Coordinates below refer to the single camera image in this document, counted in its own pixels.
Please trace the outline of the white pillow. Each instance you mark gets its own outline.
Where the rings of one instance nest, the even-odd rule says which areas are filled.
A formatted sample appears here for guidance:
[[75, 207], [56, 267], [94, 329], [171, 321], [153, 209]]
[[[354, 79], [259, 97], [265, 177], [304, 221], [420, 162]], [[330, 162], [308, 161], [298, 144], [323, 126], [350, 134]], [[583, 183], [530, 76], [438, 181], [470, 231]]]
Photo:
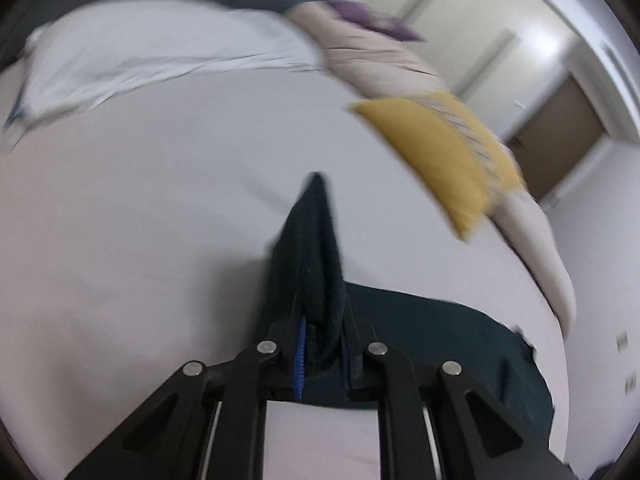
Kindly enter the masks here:
[[318, 47], [281, 15], [206, 0], [101, 0], [32, 31], [6, 116], [32, 126], [158, 82], [230, 70], [321, 70]]

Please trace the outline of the brown door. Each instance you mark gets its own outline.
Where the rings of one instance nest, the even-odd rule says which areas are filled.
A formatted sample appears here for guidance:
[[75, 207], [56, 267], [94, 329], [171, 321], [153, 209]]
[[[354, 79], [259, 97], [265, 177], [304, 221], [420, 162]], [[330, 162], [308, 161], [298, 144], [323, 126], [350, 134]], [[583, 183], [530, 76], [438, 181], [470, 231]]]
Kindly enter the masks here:
[[548, 195], [582, 161], [604, 125], [585, 92], [567, 77], [506, 142], [535, 200]]

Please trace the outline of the white wardrobe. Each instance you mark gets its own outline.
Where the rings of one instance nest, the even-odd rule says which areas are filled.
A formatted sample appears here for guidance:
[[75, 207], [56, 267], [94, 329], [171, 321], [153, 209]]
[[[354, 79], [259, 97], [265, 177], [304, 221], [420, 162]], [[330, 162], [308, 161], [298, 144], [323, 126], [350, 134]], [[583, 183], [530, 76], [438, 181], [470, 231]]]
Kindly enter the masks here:
[[503, 139], [533, 115], [578, 40], [544, 0], [359, 0], [423, 37], [414, 50]]

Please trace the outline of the lower wall socket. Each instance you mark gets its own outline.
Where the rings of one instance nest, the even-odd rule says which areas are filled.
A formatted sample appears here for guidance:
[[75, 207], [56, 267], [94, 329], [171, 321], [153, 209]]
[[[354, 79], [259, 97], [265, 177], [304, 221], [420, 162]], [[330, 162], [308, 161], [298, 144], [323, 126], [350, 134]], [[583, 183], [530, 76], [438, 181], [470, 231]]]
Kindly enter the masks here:
[[633, 394], [637, 390], [637, 387], [638, 375], [636, 372], [632, 372], [625, 378], [625, 396], [630, 396], [631, 394]]

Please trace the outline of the white bed sheet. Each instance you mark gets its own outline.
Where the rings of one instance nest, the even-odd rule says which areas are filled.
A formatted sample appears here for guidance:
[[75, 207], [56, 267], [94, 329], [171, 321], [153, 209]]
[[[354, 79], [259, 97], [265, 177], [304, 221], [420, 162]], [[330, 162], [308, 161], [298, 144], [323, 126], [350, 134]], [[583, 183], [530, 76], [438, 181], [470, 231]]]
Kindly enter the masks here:
[[546, 298], [491, 222], [456, 237], [355, 100], [325, 73], [235, 70], [6, 132], [1, 418], [38, 478], [64, 478], [184, 362], [246, 345], [269, 247], [315, 171], [350, 282], [523, 333], [564, 455], [564, 342]]

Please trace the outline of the upper wall socket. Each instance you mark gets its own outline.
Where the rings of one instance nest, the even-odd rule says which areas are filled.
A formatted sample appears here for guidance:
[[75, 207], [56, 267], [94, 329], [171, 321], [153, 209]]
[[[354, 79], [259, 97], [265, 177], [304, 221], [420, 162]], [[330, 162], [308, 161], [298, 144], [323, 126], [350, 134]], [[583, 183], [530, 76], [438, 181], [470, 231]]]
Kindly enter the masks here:
[[623, 330], [616, 336], [616, 348], [618, 353], [622, 353], [628, 348], [628, 333]]

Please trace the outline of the beige duvet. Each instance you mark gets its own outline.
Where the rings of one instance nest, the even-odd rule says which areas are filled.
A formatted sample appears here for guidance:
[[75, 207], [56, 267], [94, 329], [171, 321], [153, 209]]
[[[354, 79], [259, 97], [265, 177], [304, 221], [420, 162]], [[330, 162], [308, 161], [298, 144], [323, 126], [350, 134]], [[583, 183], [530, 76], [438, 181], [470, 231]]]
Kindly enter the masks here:
[[[404, 42], [341, 20], [326, 2], [299, 3], [285, 15], [318, 42], [330, 72], [360, 92], [363, 101], [448, 92], [434, 68]], [[532, 272], [562, 333], [569, 333], [577, 314], [574, 286], [556, 248], [548, 217], [526, 185], [506, 196], [485, 219], [495, 222]]]

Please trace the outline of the purple cushion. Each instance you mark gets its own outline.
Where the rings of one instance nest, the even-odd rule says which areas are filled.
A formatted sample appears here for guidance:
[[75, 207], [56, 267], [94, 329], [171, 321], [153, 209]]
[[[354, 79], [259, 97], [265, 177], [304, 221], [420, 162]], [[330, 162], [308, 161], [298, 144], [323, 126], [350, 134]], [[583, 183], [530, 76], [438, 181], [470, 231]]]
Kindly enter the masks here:
[[328, 0], [326, 4], [341, 20], [360, 28], [378, 32], [401, 42], [425, 42], [424, 38], [400, 18], [375, 11], [364, 3], [352, 0]]

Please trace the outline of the wall socket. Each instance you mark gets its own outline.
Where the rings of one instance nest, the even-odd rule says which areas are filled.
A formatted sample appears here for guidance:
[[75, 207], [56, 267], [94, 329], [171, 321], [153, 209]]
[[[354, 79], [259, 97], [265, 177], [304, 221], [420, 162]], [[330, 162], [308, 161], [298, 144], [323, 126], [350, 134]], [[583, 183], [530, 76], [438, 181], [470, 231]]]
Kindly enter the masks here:
[[631, 394], [633, 394], [637, 390], [637, 387], [638, 375], [636, 372], [632, 372], [625, 378], [625, 396], [630, 396]]
[[623, 330], [616, 336], [616, 348], [618, 353], [622, 353], [628, 348], [628, 333]]

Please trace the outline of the yellow patterned cushion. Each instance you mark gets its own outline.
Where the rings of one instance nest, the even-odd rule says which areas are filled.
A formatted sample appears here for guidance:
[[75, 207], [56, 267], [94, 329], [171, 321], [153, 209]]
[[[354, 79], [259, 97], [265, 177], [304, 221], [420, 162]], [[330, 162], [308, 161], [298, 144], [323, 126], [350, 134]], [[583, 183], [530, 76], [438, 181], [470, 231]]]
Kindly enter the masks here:
[[422, 180], [460, 240], [525, 188], [506, 146], [449, 92], [370, 99], [350, 109]]

